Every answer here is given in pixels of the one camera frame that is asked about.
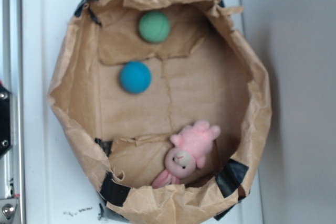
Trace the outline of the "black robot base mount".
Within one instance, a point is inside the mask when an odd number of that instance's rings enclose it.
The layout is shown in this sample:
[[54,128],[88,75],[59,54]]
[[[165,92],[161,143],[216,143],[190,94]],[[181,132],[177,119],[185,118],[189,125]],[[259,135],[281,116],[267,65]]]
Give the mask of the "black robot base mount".
[[1,82],[1,158],[10,150],[12,146],[12,94]]

